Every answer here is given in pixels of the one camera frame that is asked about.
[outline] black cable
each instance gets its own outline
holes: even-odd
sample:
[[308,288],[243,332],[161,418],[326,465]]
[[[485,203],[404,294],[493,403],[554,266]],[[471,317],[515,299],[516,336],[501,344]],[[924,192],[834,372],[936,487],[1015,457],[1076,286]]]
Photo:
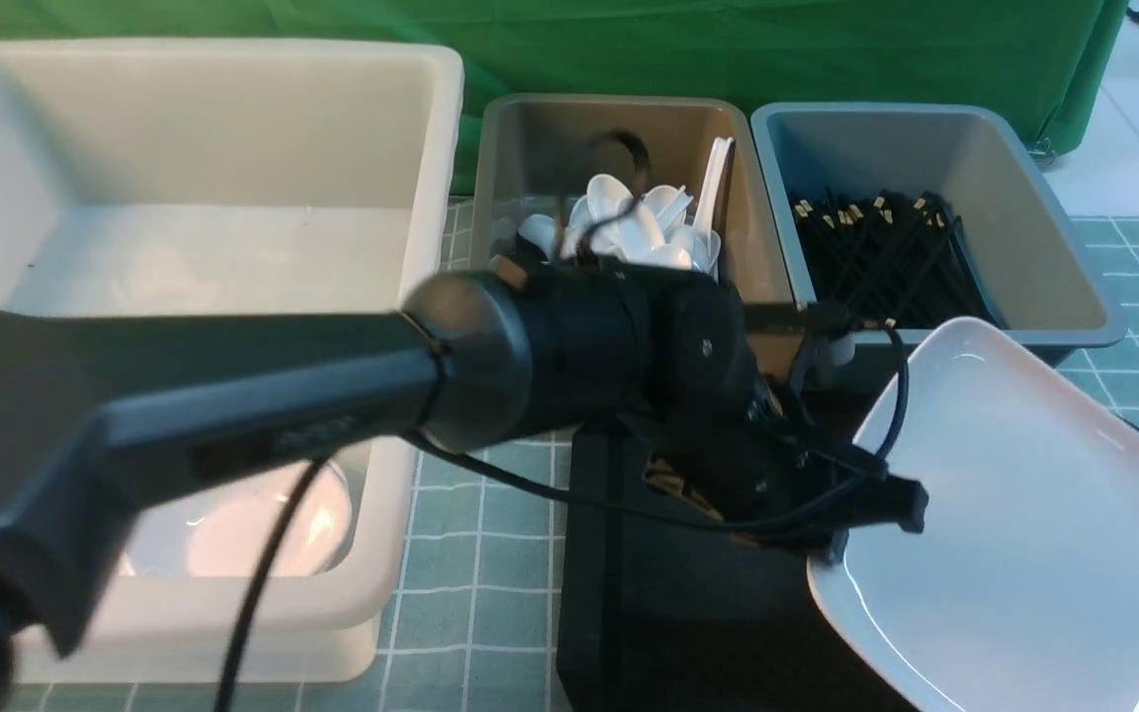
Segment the black cable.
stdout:
[[267,581],[271,578],[274,555],[279,553],[284,537],[288,534],[288,525],[293,523],[293,515],[296,514],[303,498],[306,497],[306,491],[311,489],[311,484],[316,482],[320,469],[327,463],[328,457],[311,460],[311,465],[308,465],[302,476],[297,477],[293,491],[284,501],[279,517],[274,519],[274,526],[271,527],[271,535],[267,538],[267,545],[262,547],[257,567],[254,568],[253,578],[249,579],[248,589],[244,591],[244,603],[240,604],[240,612],[236,616],[236,625],[231,628],[230,641],[227,644],[227,656],[222,658],[222,673],[218,680],[218,694],[213,697],[213,712],[229,712],[231,709],[231,699],[236,697],[236,678],[239,677],[244,649],[248,646],[249,631],[253,628],[253,613],[257,611],[262,590],[267,589]]
[[908,414],[908,351],[903,350],[903,338],[895,329],[885,329],[886,337],[895,352],[895,411],[891,414],[886,437],[877,445],[877,456],[883,460],[895,449],[900,431],[903,431],[903,415]]
[[[903,431],[903,417],[908,414],[909,392],[908,353],[903,350],[903,338],[899,336],[895,329],[885,330],[886,336],[891,341],[891,346],[894,346],[895,357],[898,357],[898,366],[895,367],[898,370],[895,370],[895,409],[891,415],[886,437],[883,439],[877,449],[877,456],[882,457],[882,459],[885,459],[890,455],[890,451],[894,449],[895,442],[899,440],[899,434]],[[803,505],[795,506],[794,509],[778,515],[778,517],[747,522],[711,522],[674,517],[674,515],[670,514],[650,513],[648,509],[621,504],[621,501],[574,494],[573,491],[548,486],[546,483],[530,481],[530,478],[507,472],[507,469],[497,468],[497,466],[483,463],[474,456],[458,455],[439,449],[437,445],[425,440],[420,434],[407,434],[407,436],[403,436],[403,440],[417,447],[417,449],[428,452],[428,455],[460,466],[460,468],[469,469],[469,472],[491,478],[491,481],[506,483],[506,485],[524,491],[526,494],[559,501],[562,505],[589,506],[589,508],[603,510],[603,513],[623,514],[637,519],[667,524],[667,526],[719,533],[782,533],[784,530],[798,527],[813,517],[813,515],[822,513],[828,506],[834,505],[842,497],[849,494],[850,491],[853,491],[855,486],[859,486],[868,477],[867,473],[857,473],[855,476],[846,477],[846,481],[837,483],[836,486],[823,491],[819,497],[809,499]]]

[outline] black stand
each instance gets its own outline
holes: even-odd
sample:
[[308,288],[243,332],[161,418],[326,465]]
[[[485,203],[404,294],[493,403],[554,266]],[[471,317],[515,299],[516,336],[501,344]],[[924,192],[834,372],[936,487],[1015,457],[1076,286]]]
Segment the black stand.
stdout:
[[[647,458],[624,425],[588,425],[570,488],[689,514],[645,485]],[[580,506],[562,581],[557,673],[575,712],[912,711],[828,627],[790,554]]]

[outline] plastic spoon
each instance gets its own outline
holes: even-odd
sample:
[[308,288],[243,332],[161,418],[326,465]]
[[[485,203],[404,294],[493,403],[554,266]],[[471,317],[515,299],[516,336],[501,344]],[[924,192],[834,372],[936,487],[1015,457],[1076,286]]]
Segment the plastic spoon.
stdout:
[[[551,260],[551,249],[557,240],[557,223],[550,216],[535,213],[525,218],[516,229],[516,235],[542,249],[543,255]],[[570,243],[568,237],[566,235],[566,243]]]
[[[588,214],[591,215],[591,221],[605,221],[625,211],[632,199],[632,191],[615,177],[596,174],[588,181],[588,195],[584,195],[584,198],[588,199]],[[617,244],[621,249],[623,237],[620,235],[620,222],[604,226],[597,230],[597,235],[600,235],[607,244]],[[597,240],[592,238],[591,243],[592,248],[599,252]]]
[[674,188],[673,185],[658,185],[655,189],[645,194],[645,204],[656,216],[656,224],[662,231],[672,229],[673,226],[683,224],[688,215],[688,204],[693,203],[691,195],[685,193],[685,186]]
[[732,139],[715,139],[710,146],[710,158],[706,161],[706,175],[700,181],[700,199],[697,199],[697,212],[693,216],[693,227],[703,235],[710,235],[710,222],[715,218],[715,200],[719,199],[719,183],[723,181],[723,171],[728,166],[728,153]]
[[659,247],[649,249],[638,260],[629,260],[637,265],[665,267],[669,270],[691,270],[693,256],[688,251],[678,247],[675,244],[662,244]]
[[710,230],[708,234],[705,235],[705,238],[706,238],[706,252],[708,253],[710,257],[708,271],[711,276],[714,276],[715,281],[718,281],[719,270],[715,268],[719,267],[720,252],[723,252],[723,239],[719,237],[718,231],[714,230]]
[[[616,230],[606,231],[615,226]],[[645,203],[640,203],[623,221],[606,226],[601,231],[623,252],[623,257],[632,262],[665,246],[665,234]]]
[[688,252],[693,257],[693,267],[697,271],[711,273],[710,247],[705,236],[691,227],[685,224],[674,226],[671,229],[671,242],[673,247],[679,247]]
[[573,207],[570,208],[570,227],[583,227],[591,221],[591,211],[588,208],[588,197],[583,195],[582,198],[577,198],[573,203]]
[[588,181],[588,195],[583,198],[588,202],[588,214],[591,215],[591,220],[604,221],[605,218],[613,218],[623,212],[628,199],[632,198],[632,191],[615,177],[596,174]]

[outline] gray plastic bin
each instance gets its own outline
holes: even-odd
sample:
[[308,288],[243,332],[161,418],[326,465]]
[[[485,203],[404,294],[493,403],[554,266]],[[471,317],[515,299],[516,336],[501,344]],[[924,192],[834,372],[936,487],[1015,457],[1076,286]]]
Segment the gray plastic bin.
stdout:
[[[962,216],[972,261],[1007,334],[1056,365],[1126,332],[1035,163],[994,113],[923,104],[769,104],[751,125],[797,301],[814,298],[788,191],[866,198],[933,190]],[[917,346],[929,330],[901,330]],[[858,334],[835,383],[880,388],[894,373],[885,334]]]
[[[655,185],[686,185],[695,197],[700,195],[711,141],[734,137],[727,193],[720,193],[714,221],[723,236],[730,278],[747,302],[792,302],[749,122],[739,108],[711,99],[519,93],[492,101],[483,116],[470,265],[484,267],[494,253],[510,248],[526,216],[551,214],[551,197],[566,180],[565,157],[616,128],[645,140]],[[628,181],[632,159],[621,147],[597,150],[572,177],[571,195],[587,190],[597,172]],[[776,337],[752,338],[751,344],[773,374],[785,370],[796,346],[794,338]]]

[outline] white bowl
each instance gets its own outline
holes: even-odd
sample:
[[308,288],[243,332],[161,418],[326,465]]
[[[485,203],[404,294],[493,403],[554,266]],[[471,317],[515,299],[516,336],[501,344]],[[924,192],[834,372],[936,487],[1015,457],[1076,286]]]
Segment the white bowl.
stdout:
[[809,564],[828,622],[923,712],[1139,712],[1139,433],[984,321],[909,362],[890,465],[929,491],[925,533],[855,530]]

